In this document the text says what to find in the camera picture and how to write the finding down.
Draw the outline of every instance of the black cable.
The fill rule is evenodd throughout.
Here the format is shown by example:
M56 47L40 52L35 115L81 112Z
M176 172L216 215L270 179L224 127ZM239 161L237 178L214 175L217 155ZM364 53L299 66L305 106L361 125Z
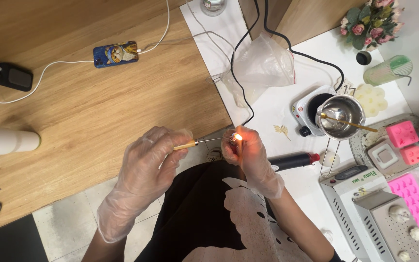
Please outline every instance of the black cable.
M250 104L248 104L247 98L245 97L245 89L243 89L243 86L237 81L237 78L234 75L234 55L237 51L237 48L242 43L243 39L245 39L247 37L247 35L250 33L250 31L253 29L253 27L257 24L258 19L260 18L260 9L258 7L257 0L253 0L253 1L255 2L255 7L257 8L258 17L257 17L256 21L253 23L253 25L248 29L247 33L245 33L245 35L243 35L242 39L240 39L239 43L236 45L236 48L234 48L234 52L232 53L232 57L230 58L230 72L232 73L232 76L234 77L234 80L241 87L242 93L243 93L243 99L245 100L245 103L247 103L248 107L251 110L251 117L247 121L243 122L242 125L246 125L250 120L252 120L252 118L255 116L255 112L253 111L253 108L250 106Z
M276 31L273 31L273 30L269 29L269 28L268 28L268 26L266 25L267 21L268 21L268 0L265 0L265 21L264 21L265 30L266 30L267 32L269 32L269 33L272 33L272 34L275 34L275 35L277 35L277 36L282 37L282 38L283 38L283 39L287 42L287 44L289 45L289 50L290 50L292 53L297 54L297 55L300 55L300 56L308 57L308 58L310 58L310 59L311 59L311 60L313 60L313 61L316 61L316 62L319 62L319 63L323 63L323 64L326 64L326 65L332 66L332 67L334 67L335 69L337 69L337 70L339 71L339 73L340 73L340 76L341 76L342 80L340 81L340 84L339 84L339 86L336 88L336 90L335 90L335 91L337 92L337 91L340 89L340 87L341 87L341 86L342 86L342 84L344 83L344 73L342 72L342 70L341 70L341 69L340 69L337 65L335 65L335 64L331 64L331 63L329 63L329 62L321 61L321 60L316 59L316 58L314 58L314 57L311 57L311 56L309 56L309 55L306 55L306 54L303 54L303 53L300 53L300 52L297 52L297 51L292 50L292 45L290 44L289 39L288 39L285 35L283 35L283 34L281 34L281 33L277 33Z

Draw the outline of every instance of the flame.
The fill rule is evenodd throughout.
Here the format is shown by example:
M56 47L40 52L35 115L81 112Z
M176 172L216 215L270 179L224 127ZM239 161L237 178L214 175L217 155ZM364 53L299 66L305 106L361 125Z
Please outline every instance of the flame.
M239 135L239 134L237 134L237 133L234 135L234 137L235 137L237 140L242 140L242 136L241 136L241 135Z

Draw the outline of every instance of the white bottle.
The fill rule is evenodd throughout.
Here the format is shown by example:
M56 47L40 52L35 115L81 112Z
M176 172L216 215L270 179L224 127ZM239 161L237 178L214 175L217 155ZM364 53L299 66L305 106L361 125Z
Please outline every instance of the white bottle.
M0 155L32 151L38 148L40 143L41 138L37 133L0 127Z
M226 8L226 0L201 0L200 7L206 15L217 16Z

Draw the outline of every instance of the silicone mold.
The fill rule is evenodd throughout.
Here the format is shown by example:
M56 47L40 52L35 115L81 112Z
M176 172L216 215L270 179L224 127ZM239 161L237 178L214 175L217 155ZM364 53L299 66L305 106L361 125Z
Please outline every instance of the silicone mold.
M419 163L419 146L408 146L400 149L400 154L405 161L405 164Z
M419 137L415 132L415 128L411 121L401 122L386 127L389 139L395 147L401 148L419 141Z
M415 178L408 173L388 182L388 184L392 193L405 199L408 209L419 227L419 187Z

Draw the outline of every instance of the gloved hand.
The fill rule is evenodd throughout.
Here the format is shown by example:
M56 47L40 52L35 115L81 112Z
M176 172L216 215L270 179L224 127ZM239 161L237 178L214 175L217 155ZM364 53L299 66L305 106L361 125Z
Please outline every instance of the gloved hand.
M192 133L188 130L155 126L127 146L119 180L97 211L98 231L105 242L114 243L127 236L135 218L167 191L179 160L189 152L173 149L190 140Z
M230 140L223 139L221 148L226 161L241 167L247 177L249 188L255 189L267 198L280 198L284 188L284 180L272 170L271 163L266 158L265 146L258 132L240 125L236 130L227 130L224 136L231 136L235 132L242 136L238 149L239 155L232 151Z

